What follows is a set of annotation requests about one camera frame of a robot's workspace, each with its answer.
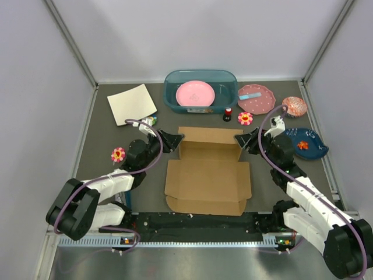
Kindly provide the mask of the brown cardboard box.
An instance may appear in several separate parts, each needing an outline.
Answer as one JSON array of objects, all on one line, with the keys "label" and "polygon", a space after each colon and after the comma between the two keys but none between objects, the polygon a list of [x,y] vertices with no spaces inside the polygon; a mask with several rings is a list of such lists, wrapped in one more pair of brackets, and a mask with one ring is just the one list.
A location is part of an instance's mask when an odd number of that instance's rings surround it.
[{"label": "brown cardboard box", "polygon": [[235,140],[241,129],[180,127],[178,159],[167,165],[165,195],[178,213],[240,216],[251,199],[248,162]]}]

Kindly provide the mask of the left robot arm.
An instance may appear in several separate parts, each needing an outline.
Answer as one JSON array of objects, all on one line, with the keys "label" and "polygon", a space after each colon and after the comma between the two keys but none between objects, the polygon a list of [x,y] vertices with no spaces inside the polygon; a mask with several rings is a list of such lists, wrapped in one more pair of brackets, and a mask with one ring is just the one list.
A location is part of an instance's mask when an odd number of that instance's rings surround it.
[{"label": "left robot arm", "polygon": [[123,164],[113,172],[91,180],[69,179],[50,206],[45,221],[56,233],[72,240],[80,240],[89,231],[106,226],[122,232],[128,230],[132,224],[130,207],[107,200],[140,186],[146,170],[162,154],[174,152],[184,137],[158,129],[149,133],[146,141],[133,140],[125,151]]}]

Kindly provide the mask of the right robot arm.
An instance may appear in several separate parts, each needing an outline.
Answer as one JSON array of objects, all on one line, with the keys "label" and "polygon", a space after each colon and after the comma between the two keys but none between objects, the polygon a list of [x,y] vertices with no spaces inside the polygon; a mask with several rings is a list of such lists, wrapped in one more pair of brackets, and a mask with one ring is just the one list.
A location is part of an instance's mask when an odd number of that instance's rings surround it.
[{"label": "right robot arm", "polygon": [[242,150],[261,155],[271,165],[272,180],[291,197],[274,206],[273,226],[298,232],[321,253],[335,277],[363,277],[372,268],[371,225],[348,216],[313,185],[294,161],[287,135],[272,137],[256,128],[234,138]]}]

